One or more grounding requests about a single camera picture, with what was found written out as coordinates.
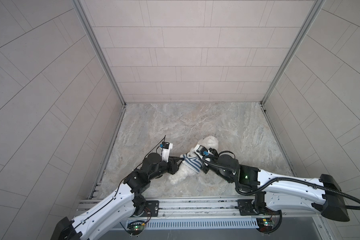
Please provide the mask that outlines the blue white striped sweater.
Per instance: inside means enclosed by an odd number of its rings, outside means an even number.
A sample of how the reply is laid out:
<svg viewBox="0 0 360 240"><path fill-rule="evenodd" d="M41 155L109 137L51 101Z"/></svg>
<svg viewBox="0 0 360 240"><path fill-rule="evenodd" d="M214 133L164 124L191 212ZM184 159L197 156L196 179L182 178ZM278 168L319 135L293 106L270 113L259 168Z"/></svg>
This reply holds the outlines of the blue white striped sweater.
<svg viewBox="0 0 360 240"><path fill-rule="evenodd" d="M180 156L183 159L180 170L187 175L195 175L200 173L203 162L197 155L183 154Z"/></svg>

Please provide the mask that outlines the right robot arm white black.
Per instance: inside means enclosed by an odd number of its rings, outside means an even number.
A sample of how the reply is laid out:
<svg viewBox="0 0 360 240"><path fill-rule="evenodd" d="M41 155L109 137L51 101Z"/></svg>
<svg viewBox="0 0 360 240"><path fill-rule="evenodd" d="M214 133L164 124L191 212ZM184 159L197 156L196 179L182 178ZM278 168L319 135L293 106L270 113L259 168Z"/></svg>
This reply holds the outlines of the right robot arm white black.
<svg viewBox="0 0 360 240"><path fill-rule="evenodd" d="M218 155L203 152L199 159L203 171L211 170L233 183L242 196L255 196L256 210L302 209L319 212L333 221L350 221L342 190L330 175L313 179L278 175L241 165L228 151Z"/></svg>

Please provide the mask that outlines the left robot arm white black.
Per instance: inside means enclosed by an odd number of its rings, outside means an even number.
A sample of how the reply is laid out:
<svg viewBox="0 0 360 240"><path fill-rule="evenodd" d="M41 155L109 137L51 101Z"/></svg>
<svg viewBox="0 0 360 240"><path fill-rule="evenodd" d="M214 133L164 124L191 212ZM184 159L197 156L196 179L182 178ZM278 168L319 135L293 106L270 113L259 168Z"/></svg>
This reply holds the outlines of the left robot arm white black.
<svg viewBox="0 0 360 240"><path fill-rule="evenodd" d="M158 153L148 154L141 166L125 177L117 190L83 214L60 220L52 234L52 240L97 240L117 223L133 215L145 212L146 199L142 193L151 180L162 175L175 174L183 157L163 160Z"/></svg>

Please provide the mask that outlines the left green circuit board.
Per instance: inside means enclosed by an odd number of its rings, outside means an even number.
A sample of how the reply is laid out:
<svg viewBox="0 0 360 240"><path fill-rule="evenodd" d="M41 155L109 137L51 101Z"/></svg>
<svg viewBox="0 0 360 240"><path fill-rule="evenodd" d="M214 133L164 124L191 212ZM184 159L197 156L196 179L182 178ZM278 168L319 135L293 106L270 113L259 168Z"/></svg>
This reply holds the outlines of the left green circuit board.
<svg viewBox="0 0 360 240"><path fill-rule="evenodd" d="M145 221L133 221L128 223L127 229L130 235L137 236L143 232L146 225Z"/></svg>

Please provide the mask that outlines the green circuit board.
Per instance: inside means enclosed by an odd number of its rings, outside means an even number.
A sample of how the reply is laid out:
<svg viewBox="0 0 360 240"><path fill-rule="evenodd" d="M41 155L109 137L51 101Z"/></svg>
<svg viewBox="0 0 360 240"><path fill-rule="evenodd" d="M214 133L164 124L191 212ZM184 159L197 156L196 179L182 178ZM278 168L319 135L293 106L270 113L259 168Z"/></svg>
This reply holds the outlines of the green circuit board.
<svg viewBox="0 0 360 240"><path fill-rule="evenodd" d="M257 218L256 221L259 227L257 230L261 233L271 232L276 226L276 222L270 218Z"/></svg>
<svg viewBox="0 0 360 240"><path fill-rule="evenodd" d="M145 221L133 221L128 223L127 229L130 235L137 236L143 232L146 225Z"/></svg>

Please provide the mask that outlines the right green circuit board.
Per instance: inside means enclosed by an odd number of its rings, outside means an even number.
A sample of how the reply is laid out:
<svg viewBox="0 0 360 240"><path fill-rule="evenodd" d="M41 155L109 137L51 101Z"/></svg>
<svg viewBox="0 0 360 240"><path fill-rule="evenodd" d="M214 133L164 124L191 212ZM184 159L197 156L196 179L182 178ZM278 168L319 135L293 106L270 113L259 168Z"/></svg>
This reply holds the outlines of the right green circuit board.
<svg viewBox="0 0 360 240"><path fill-rule="evenodd" d="M256 221L259 227L257 230L261 233L271 232L276 226L276 222L270 218L257 218Z"/></svg>

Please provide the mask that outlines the right corner aluminium profile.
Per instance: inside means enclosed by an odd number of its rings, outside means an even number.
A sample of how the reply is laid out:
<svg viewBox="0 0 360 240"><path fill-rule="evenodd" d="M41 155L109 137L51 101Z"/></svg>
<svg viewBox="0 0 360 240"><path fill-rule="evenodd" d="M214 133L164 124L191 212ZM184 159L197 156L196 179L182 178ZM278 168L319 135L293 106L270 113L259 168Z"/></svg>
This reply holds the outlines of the right corner aluminium profile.
<svg viewBox="0 0 360 240"><path fill-rule="evenodd" d="M284 74L285 70L287 69L288 65L290 64L292 58L296 54L297 50L299 49L300 45L302 44L304 37L307 35L309 29L311 28L313 22L317 18L322 6L324 5L325 0L316 0L314 1L313 6L311 7L310 11L306 19L304 20L302 27L300 28L295 40L293 41L292 46L290 47L286 57L284 58L281 66L279 67L277 73L274 76L265 96L263 97L262 101L260 102L263 109L265 109L265 105L269 100L273 90L276 88L277 83L281 79L282 75Z"/></svg>

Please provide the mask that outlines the corner aluminium profile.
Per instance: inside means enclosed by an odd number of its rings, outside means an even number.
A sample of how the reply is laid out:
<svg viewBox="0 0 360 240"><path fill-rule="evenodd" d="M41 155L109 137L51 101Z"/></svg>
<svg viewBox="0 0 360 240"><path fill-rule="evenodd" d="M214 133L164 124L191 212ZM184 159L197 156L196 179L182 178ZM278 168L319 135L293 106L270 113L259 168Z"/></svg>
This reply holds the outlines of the corner aluminium profile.
<svg viewBox="0 0 360 240"><path fill-rule="evenodd" d="M292 46L290 47L286 57L284 58L281 66L279 67L277 73L274 76L265 96L263 97L262 101L260 102L263 109L265 109L265 105L269 100L273 90L276 88L277 83L281 79L282 75L284 74L285 70L287 69L288 65L290 64L292 58L296 54L297 50L299 49L300 45L302 44L304 37L307 35L309 29L311 28L313 22L317 18L322 6L324 5L325 0L316 0L314 1L313 6L311 7L310 11L306 19L304 20L302 27L300 28L295 40L293 41Z"/></svg>
<svg viewBox="0 0 360 240"><path fill-rule="evenodd" d="M103 70L105 71L105 74L107 75L107 77L109 78L113 88L115 89L116 91L116 94L119 98L119 100L121 101L122 103L122 106L125 108L126 107L126 102L122 96L122 93L119 89L119 87L117 86L117 82L115 80L115 77L107 63L107 60L105 58L105 55L104 55L104 52L95 36L95 32L93 31L93 28L89 22L89 19L84 11L84 8L83 8L83 5L81 3L81 1L79 0L72 0L72 4L73 4L73 8L75 9L75 11L77 12L77 15L78 15L78 18L88 36L88 39L99 59L99 62L103 68Z"/></svg>

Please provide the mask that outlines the left corner aluminium profile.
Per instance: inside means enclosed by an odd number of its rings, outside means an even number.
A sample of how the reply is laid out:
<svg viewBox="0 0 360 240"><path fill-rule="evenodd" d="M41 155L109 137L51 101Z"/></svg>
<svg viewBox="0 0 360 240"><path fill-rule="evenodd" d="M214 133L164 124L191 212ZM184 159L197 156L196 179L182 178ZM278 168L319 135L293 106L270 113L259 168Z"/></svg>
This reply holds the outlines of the left corner aluminium profile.
<svg viewBox="0 0 360 240"><path fill-rule="evenodd" d="M105 55L104 55L104 52L95 36L95 32L93 31L93 28L89 22L89 19L84 11L84 8L83 8L83 5L81 3L81 1L79 0L72 0L72 4L73 4L73 8L75 9L75 11L77 12L77 15L78 15L78 18L88 36L88 39L99 59L99 62L103 68L103 70L105 71L105 74L107 75L107 77L109 78L113 88L115 89L116 91L116 94L119 98L119 100L121 101L122 103L122 106L125 108L126 107L126 102L122 96L122 93L119 89L119 87L117 86L117 82L115 80L115 77L107 63L107 60L105 58Z"/></svg>

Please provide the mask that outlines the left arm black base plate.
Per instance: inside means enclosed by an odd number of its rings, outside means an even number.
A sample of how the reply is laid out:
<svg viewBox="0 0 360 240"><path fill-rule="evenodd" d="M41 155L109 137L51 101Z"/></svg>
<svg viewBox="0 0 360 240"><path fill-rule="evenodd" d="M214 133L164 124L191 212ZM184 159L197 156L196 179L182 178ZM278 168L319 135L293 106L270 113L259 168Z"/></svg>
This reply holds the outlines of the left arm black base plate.
<svg viewBox="0 0 360 240"><path fill-rule="evenodd" d="M139 205L133 217L136 218L147 218L147 217L157 217L159 211L159 201L146 201L144 204Z"/></svg>

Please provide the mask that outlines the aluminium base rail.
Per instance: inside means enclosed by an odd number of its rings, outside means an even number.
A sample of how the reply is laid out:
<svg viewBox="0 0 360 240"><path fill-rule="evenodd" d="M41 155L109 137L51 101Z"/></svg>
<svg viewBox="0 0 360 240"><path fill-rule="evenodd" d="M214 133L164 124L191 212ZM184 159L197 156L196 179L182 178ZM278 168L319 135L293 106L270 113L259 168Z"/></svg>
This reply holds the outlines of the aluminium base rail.
<svg viewBox="0 0 360 240"><path fill-rule="evenodd" d="M158 216L153 219L176 219L176 218L239 218L244 217L235 207L238 206L238 200L254 200L254 197L208 197L208 198L161 198L147 199L147 201L159 201ZM74 217L89 212L96 204L100 203L100 199L81 200L76 208ZM287 217L316 217L318 214L308 210L303 204L303 200L298 204L303 209L287 209L284 206L282 214Z"/></svg>

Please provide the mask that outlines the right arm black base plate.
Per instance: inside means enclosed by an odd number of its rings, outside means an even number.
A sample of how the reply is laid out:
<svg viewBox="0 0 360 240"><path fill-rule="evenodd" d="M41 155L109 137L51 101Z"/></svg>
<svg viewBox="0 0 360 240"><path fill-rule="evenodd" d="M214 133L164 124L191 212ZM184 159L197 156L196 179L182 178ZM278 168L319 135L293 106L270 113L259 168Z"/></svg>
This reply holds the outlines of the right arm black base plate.
<svg viewBox="0 0 360 240"><path fill-rule="evenodd" d="M238 206L235 208L239 210L241 216L282 215L281 211L272 211L266 203L255 200L238 200Z"/></svg>

